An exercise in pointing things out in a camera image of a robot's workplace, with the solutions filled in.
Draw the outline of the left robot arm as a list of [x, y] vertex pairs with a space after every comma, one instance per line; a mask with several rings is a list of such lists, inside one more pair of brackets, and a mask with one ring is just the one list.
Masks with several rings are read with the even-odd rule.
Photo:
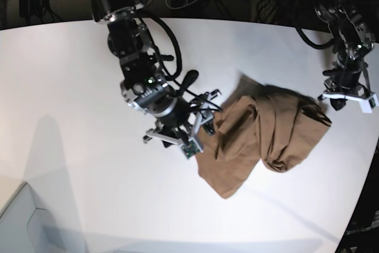
[[336, 111], [344, 108], [347, 101], [355, 101], [363, 113], [372, 113], [378, 107], [378, 97], [370, 87], [365, 57], [374, 49], [375, 37], [362, 15], [349, 0], [313, 0], [316, 15], [332, 35], [328, 42], [316, 44], [298, 24], [300, 1], [295, 0], [293, 6], [293, 23], [299, 36], [316, 50], [332, 48], [336, 56], [331, 69], [323, 71], [325, 90], [318, 99], [328, 99]]

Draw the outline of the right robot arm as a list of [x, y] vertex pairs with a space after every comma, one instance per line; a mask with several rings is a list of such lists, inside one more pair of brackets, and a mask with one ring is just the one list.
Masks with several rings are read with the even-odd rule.
[[181, 83], [182, 56], [172, 30], [157, 16], [143, 9], [144, 0], [90, 0], [95, 22], [105, 24], [110, 52], [119, 59], [124, 79], [121, 94], [131, 108], [150, 114], [155, 127], [143, 141], [160, 140], [166, 147], [202, 151], [199, 132], [215, 133], [214, 114], [221, 108], [212, 103], [219, 91], [194, 95], [187, 101], [183, 94], [197, 80], [190, 70]]

